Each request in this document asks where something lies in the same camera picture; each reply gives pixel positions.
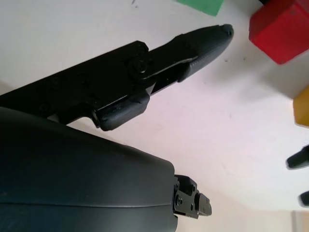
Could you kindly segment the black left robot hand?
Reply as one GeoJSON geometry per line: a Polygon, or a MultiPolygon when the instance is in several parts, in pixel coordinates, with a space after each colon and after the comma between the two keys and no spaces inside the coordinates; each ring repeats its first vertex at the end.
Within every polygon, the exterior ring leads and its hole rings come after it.
{"type": "MultiPolygon", "coordinates": [[[[286,160],[288,170],[297,170],[309,166],[309,146],[303,147],[299,152],[293,154],[286,160]]],[[[302,207],[309,207],[309,192],[306,191],[299,195],[299,203],[302,207]]]]}

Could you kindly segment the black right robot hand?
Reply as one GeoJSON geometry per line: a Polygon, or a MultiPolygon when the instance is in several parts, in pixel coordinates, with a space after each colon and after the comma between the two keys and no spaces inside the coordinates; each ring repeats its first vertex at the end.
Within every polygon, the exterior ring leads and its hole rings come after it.
{"type": "Polygon", "coordinates": [[[233,35],[224,24],[154,50],[135,41],[2,94],[1,231],[174,232],[179,215],[210,216],[209,199],[169,161],[69,124],[120,127],[219,57],[233,35]]]}

